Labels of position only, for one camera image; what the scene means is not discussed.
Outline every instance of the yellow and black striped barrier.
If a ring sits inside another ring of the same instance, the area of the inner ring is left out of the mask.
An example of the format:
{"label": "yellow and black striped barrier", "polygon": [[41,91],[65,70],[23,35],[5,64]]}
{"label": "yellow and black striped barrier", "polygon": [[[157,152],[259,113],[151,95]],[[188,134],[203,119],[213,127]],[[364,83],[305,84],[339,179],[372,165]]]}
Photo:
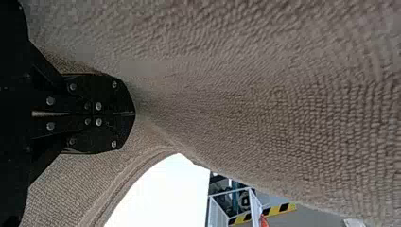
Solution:
{"label": "yellow and black striped barrier", "polygon": [[[264,208],[262,211],[262,214],[265,218],[267,218],[267,217],[271,217],[271,216],[285,214],[285,213],[295,211],[295,210],[297,210],[295,203],[284,203],[284,204],[281,204],[278,206],[271,206],[271,207]],[[228,224],[230,226],[237,225],[237,224],[243,224],[243,223],[251,221],[251,219],[252,219],[252,216],[251,216],[251,213],[249,212],[248,214],[242,214],[237,217],[230,218],[230,221],[228,222]]]}

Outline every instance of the curved edge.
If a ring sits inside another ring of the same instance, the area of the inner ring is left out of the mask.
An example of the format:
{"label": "curved edge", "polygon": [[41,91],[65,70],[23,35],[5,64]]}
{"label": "curved edge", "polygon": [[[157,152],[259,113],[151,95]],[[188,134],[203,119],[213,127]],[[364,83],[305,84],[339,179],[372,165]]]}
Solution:
{"label": "curved edge", "polygon": [[171,147],[154,148],[143,162],[127,165],[114,179],[108,189],[94,202],[91,209],[82,217],[78,226],[103,226],[112,215],[115,207],[124,198],[133,184],[151,167],[170,155],[177,153]]}

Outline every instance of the bolt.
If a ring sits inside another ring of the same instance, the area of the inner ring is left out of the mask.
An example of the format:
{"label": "bolt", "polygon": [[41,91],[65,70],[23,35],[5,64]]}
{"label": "bolt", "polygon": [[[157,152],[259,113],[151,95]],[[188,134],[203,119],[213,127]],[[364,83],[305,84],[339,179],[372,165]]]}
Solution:
{"label": "bolt", "polygon": [[97,126],[101,126],[102,123],[103,123],[103,121],[102,121],[100,118],[98,118],[98,119],[96,120],[96,125],[97,125]]}
{"label": "bolt", "polygon": [[98,111],[100,111],[100,110],[101,110],[101,103],[100,103],[100,102],[97,102],[96,105],[95,105],[95,107],[96,107],[96,109],[97,109]]}
{"label": "bolt", "polygon": [[56,99],[55,99],[54,97],[52,97],[52,96],[49,96],[49,97],[46,99],[46,103],[47,103],[47,105],[49,105],[49,106],[53,106],[55,102],[56,102]]}
{"label": "bolt", "polygon": [[91,124],[91,119],[90,118],[86,118],[85,119],[85,125],[89,125]]}
{"label": "bolt", "polygon": [[30,153],[30,152],[32,152],[32,148],[30,146],[24,147],[24,151],[26,153]]}
{"label": "bolt", "polygon": [[68,144],[70,144],[70,145],[75,145],[76,142],[77,142],[77,139],[73,137],[73,138],[71,138],[71,139],[68,141]]}
{"label": "bolt", "polygon": [[87,102],[85,103],[85,106],[83,106],[83,108],[85,108],[85,110],[89,110],[89,108],[91,108],[91,103]]}
{"label": "bolt", "polygon": [[71,90],[71,91],[77,90],[77,85],[76,85],[75,83],[71,83],[71,84],[70,84],[70,90]]}
{"label": "bolt", "polygon": [[26,79],[26,80],[31,80],[32,79],[32,77],[30,76],[29,73],[24,73],[23,78]]}
{"label": "bolt", "polygon": [[55,127],[56,127],[56,124],[54,124],[54,122],[49,122],[49,123],[47,123],[47,125],[46,125],[46,128],[47,128],[49,131],[54,130]]}

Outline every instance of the orange object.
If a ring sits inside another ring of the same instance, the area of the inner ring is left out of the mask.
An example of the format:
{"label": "orange object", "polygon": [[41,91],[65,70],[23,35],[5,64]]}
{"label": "orange object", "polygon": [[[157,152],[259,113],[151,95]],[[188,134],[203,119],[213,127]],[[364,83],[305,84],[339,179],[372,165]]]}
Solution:
{"label": "orange object", "polygon": [[267,219],[262,215],[260,215],[260,226],[261,227],[270,227]]}

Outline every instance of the black metal bracket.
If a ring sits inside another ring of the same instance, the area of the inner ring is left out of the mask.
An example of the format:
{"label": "black metal bracket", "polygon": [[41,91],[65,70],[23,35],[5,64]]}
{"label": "black metal bracket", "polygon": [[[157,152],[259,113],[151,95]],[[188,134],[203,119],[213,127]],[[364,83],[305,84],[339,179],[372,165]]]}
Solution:
{"label": "black metal bracket", "polygon": [[29,41],[17,1],[0,3],[0,26],[0,225],[17,226],[30,184],[57,156],[121,149],[135,108],[120,79],[60,74]]}

